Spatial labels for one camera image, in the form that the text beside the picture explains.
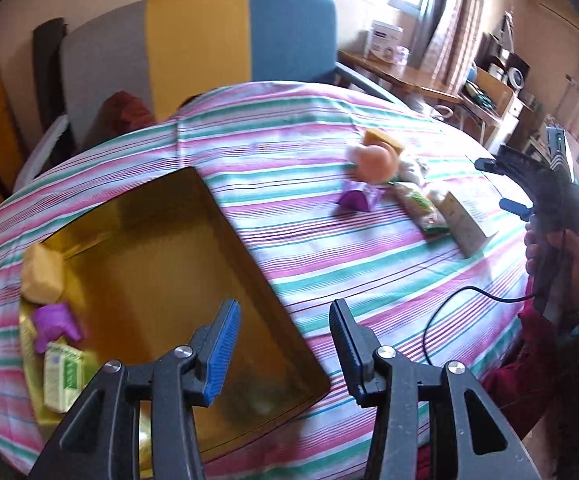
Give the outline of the person's right hand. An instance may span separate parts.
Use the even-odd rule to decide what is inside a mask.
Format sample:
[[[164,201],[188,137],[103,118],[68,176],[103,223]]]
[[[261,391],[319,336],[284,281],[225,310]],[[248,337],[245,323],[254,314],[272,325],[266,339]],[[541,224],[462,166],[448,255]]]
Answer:
[[[579,236],[570,230],[536,235],[527,224],[526,270],[534,278],[551,278],[544,314],[579,310]]]

